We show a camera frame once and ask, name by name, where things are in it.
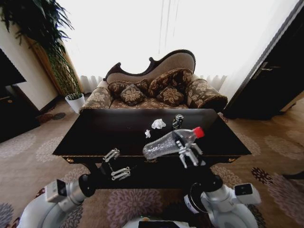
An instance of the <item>clear plastic bottle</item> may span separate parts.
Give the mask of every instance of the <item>clear plastic bottle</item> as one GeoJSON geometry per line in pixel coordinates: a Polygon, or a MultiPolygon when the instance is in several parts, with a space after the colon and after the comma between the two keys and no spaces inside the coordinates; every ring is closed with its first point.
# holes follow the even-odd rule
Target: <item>clear plastic bottle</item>
{"type": "Polygon", "coordinates": [[[205,134],[201,127],[196,127],[193,130],[189,129],[177,129],[168,134],[164,135],[162,138],[155,140],[154,142],[148,143],[144,146],[142,153],[146,159],[154,159],[166,154],[176,153],[180,149],[177,146],[176,138],[182,140],[182,144],[185,146],[191,145],[198,138],[203,137],[205,134]]]}

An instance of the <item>patterned carpet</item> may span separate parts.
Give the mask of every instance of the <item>patterned carpet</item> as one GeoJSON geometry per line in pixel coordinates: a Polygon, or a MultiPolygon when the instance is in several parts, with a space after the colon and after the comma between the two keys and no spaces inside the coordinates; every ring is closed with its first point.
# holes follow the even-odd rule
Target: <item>patterned carpet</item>
{"type": "MultiPolygon", "coordinates": [[[[15,227],[25,206],[43,193],[46,184],[56,178],[71,181],[87,172],[82,165],[70,165],[51,155],[76,118],[62,100],[41,117],[40,127],[0,143],[0,228],[15,227]]],[[[213,171],[229,186],[244,182],[255,185],[262,204],[249,208],[259,227],[304,227],[304,181],[282,176],[304,170],[304,100],[270,121],[225,121],[252,156],[233,164],[218,164],[213,171]]],[[[211,227],[205,216],[183,212],[182,196],[181,190],[98,190],[62,227],[118,228],[137,215],[178,217],[211,227]]]]}

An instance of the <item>dark wooden door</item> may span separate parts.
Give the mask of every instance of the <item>dark wooden door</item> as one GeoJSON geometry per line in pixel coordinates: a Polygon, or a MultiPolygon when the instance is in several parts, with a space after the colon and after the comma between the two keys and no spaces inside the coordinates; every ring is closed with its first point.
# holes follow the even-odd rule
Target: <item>dark wooden door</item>
{"type": "Polygon", "coordinates": [[[269,119],[304,90],[304,9],[226,108],[231,117],[269,119]]]}

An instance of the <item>white tissue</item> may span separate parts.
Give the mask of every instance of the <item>white tissue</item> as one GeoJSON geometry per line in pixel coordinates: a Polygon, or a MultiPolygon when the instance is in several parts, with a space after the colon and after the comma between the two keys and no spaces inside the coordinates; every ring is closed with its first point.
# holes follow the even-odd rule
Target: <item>white tissue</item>
{"type": "Polygon", "coordinates": [[[145,135],[146,135],[146,138],[150,138],[151,137],[150,130],[146,130],[145,135]]]}
{"type": "Polygon", "coordinates": [[[166,124],[162,121],[162,119],[154,120],[154,122],[151,125],[151,127],[153,129],[155,129],[155,128],[161,129],[161,128],[165,127],[165,126],[166,126],[166,124]]]}

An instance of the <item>sofa armrest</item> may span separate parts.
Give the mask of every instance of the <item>sofa armrest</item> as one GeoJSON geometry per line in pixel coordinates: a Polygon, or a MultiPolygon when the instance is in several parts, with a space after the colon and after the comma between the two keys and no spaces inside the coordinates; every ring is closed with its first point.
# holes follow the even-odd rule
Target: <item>sofa armrest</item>
{"type": "Polygon", "coordinates": [[[216,112],[222,111],[228,102],[226,96],[201,78],[194,79],[187,85],[186,96],[189,108],[211,108],[216,112]]]}
{"type": "Polygon", "coordinates": [[[80,112],[84,109],[110,108],[112,101],[113,97],[110,90],[108,90],[108,84],[102,81],[80,108],[80,112]]]}

